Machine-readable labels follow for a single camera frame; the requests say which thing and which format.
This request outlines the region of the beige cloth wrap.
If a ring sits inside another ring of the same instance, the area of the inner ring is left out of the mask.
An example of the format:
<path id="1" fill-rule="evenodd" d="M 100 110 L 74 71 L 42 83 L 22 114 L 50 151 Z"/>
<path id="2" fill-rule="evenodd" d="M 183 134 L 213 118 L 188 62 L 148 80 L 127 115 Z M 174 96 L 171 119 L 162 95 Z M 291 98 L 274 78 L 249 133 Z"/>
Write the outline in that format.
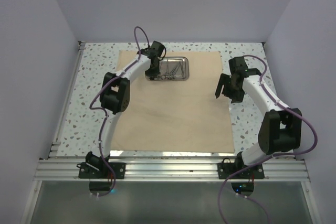
<path id="1" fill-rule="evenodd" d="M 233 130 L 226 97 L 215 97 L 223 71 L 220 53 L 182 52 L 188 59 L 184 81 L 149 81 L 130 86 L 130 104 L 115 128 L 118 151 L 233 153 Z"/>

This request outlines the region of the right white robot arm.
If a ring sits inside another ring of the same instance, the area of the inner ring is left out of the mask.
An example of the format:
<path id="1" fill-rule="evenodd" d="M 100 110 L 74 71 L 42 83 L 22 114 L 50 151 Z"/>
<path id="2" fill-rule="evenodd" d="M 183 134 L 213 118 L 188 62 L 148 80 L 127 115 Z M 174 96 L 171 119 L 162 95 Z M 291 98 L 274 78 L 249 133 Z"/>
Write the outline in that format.
<path id="1" fill-rule="evenodd" d="M 264 83 L 265 72 L 249 68 L 246 56 L 229 60 L 230 75 L 222 73 L 215 91 L 215 97 L 221 94 L 231 103 L 243 102 L 249 95 L 263 115 L 263 121 L 257 135 L 258 143 L 239 152 L 234 161 L 234 172 L 240 178 L 246 178 L 253 171 L 252 164 L 274 153 L 286 153 L 297 149 L 301 142 L 302 121 L 298 109 L 290 109 L 278 99 Z"/>

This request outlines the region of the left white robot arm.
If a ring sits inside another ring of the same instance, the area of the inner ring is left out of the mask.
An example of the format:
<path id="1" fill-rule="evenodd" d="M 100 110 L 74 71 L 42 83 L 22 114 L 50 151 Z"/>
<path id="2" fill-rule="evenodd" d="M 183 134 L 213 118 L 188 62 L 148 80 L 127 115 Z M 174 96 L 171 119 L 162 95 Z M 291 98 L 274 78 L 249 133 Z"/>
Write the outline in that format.
<path id="1" fill-rule="evenodd" d="M 113 175 L 113 168 L 109 165 L 110 147 L 113 134 L 121 116 L 130 103 L 131 83 L 140 75 L 150 78 L 160 73 L 160 61 L 166 54 L 166 47 L 154 41 L 147 48 L 140 49 L 137 56 L 124 68 L 116 73 L 106 73 L 101 90 L 91 102 L 89 109 L 102 110 L 105 114 L 98 133 L 99 156 L 93 152 L 86 155 L 86 166 L 82 172 L 93 174 L 96 178 L 108 178 Z"/>

